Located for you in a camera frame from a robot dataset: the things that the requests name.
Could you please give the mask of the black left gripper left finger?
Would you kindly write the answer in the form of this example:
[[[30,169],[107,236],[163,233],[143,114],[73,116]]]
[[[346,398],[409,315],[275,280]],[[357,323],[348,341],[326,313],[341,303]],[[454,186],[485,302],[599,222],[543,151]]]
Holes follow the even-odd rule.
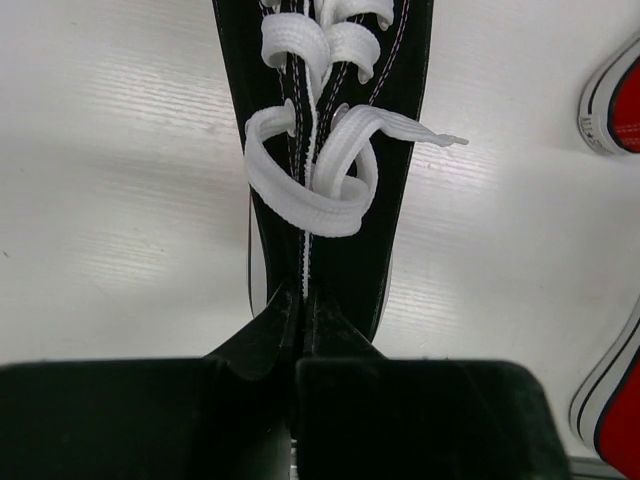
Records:
[[[5,479],[286,479],[300,297],[193,358],[1,369]]]

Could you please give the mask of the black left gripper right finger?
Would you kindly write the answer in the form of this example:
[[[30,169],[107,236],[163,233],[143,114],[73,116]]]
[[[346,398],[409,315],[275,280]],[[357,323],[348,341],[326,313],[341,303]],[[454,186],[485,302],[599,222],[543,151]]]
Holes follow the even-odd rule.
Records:
[[[322,290],[296,366],[302,479],[566,479],[544,390],[508,361],[384,357]]]

